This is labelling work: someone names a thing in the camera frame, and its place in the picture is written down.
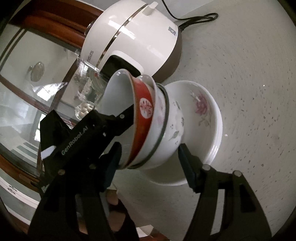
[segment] white plate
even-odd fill
[[[222,139],[222,118],[217,103],[200,84],[180,80],[165,86],[184,115],[185,143],[202,163],[211,164]],[[176,186],[187,183],[176,151],[163,165],[142,171],[153,183]]]

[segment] table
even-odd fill
[[[274,234],[296,204],[296,27],[276,0],[214,0],[191,15],[209,12],[219,18],[183,31],[179,67],[164,83],[192,80],[213,95],[223,138],[212,166],[243,172]],[[188,185],[158,186],[135,170],[117,171],[114,184],[149,224],[183,239],[198,201]]]

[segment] white bowl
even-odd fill
[[[141,163],[149,154],[151,153],[153,147],[155,146],[160,134],[163,129],[164,119],[165,119],[165,97],[160,89],[157,88],[155,81],[152,77],[148,75],[141,75],[137,77],[142,80],[147,86],[150,88],[149,91],[151,93],[152,99],[154,99],[154,112],[152,116],[152,122],[150,129],[148,131],[145,142],[139,151],[136,158],[129,164],[129,167],[137,165]]]
[[[175,99],[166,92],[165,88],[158,84],[159,91],[164,91],[166,101],[167,122],[165,121],[164,131],[158,137],[157,146],[154,146],[154,151],[147,157],[143,163],[139,163],[138,170],[146,170],[156,168],[165,163],[176,151],[181,143],[184,133],[184,117],[182,110]]]
[[[184,115],[185,143],[202,163],[211,164],[222,139],[222,118],[217,103],[203,86],[192,81],[176,81],[165,86],[178,102]],[[142,171],[153,183],[182,185],[187,183],[176,151],[159,167]]]

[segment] black cable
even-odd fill
[[[215,20],[216,18],[218,18],[218,14],[213,12],[213,13],[209,13],[209,14],[206,14],[204,16],[196,16],[196,17],[189,17],[189,18],[176,18],[171,12],[170,10],[168,9],[166,3],[164,0],[161,0],[163,5],[165,6],[166,10],[168,11],[168,13],[176,20],[188,20],[184,23],[182,23],[179,28],[181,29],[181,31],[183,31],[185,28],[187,28],[189,25],[192,25],[192,24],[196,24],[196,23],[205,23],[205,22],[210,22],[210,21],[213,21]]]

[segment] white rice cooker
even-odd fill
[[[141,0],[121,0],[90,26],[81,58],[107,79],[118,69],[162,82],[176,70],[182,37],[176,24]]]

